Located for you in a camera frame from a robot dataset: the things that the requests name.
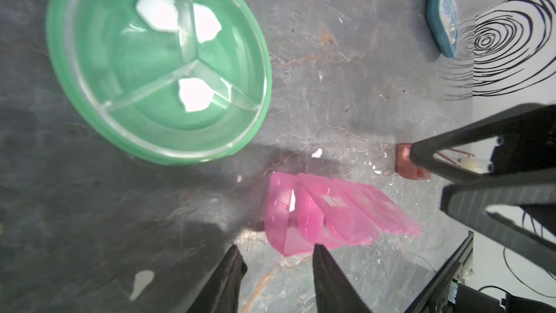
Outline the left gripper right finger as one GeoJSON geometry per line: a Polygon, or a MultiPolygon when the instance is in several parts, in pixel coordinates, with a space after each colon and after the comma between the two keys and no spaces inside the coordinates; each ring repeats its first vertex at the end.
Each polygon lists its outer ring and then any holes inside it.
{"type": "Polygon", "coordinates": [[[312,265],[318,313],[371,312],[324,245],[314,246],[312,265]]]}

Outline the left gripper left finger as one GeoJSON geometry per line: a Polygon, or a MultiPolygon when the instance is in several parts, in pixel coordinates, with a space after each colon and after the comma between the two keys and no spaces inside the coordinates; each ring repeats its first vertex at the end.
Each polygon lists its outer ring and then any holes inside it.
{"type": "Polygon", "coordinates": [[[187,313],[236,313],[240,286],[248,266],[236,245],[232,245],[218,264],[187,313]]]}

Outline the dark red small pillbox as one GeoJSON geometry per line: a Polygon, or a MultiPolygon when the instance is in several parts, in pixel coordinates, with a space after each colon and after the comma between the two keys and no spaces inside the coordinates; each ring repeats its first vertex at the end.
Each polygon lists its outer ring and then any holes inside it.
{"type": "Polygon", "coordinates": [[[412,181],[429,180],[432,177],[430,171],[416,166],[410,160],[411,143],[399,143],[396,146],[395,171],[398,175],[412,181]]]}

